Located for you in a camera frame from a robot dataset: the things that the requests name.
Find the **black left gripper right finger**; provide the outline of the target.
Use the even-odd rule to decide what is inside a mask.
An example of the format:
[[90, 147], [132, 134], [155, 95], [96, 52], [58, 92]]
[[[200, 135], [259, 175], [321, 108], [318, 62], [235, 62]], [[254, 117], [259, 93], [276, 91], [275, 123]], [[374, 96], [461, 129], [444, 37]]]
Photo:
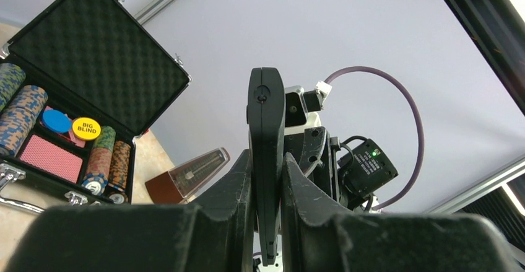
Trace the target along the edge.
[[503, 234], [474, 214], [357, 214], [284, 157], [285, 271], [519, 271]]

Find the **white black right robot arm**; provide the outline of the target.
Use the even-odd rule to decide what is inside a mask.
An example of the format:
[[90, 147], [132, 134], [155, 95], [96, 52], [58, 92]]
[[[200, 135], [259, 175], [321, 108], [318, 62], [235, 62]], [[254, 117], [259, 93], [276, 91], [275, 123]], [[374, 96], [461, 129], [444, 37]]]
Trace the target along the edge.
[[286, 135], [303, 175], [343, 207], [370, 212], [375, 191], [398, 176], [397, 169], [372, 139], [352, 136], [340, 141], [320, 126]]

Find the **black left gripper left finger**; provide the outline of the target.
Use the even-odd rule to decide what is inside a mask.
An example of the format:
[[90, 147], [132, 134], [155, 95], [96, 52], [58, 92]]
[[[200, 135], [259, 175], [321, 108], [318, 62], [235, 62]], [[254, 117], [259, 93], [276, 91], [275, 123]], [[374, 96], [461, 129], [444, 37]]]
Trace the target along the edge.
[[7, 271], [251, 271], [249, 151], [188, 204], [57, 206], [37, 216]]

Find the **black remote control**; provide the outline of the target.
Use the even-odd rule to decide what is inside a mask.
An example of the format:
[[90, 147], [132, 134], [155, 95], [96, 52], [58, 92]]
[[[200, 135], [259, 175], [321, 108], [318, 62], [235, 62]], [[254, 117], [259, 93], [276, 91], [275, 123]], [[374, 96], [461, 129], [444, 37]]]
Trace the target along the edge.
[[284, 85], [278, 70], [252, 69], [246, 115], [261, 261], [264, 266], [273, 265], [277, 253], [285, 107]]

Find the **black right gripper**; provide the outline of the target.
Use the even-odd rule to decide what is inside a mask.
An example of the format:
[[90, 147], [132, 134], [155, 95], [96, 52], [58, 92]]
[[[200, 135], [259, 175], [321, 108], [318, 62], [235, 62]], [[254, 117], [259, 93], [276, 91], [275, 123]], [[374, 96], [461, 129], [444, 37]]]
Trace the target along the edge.
[[326, 128], [314, 127], [284, 137], [284, 151], [291, 153], [303, 175], [330, 198], [339, 201], [335, 148]]

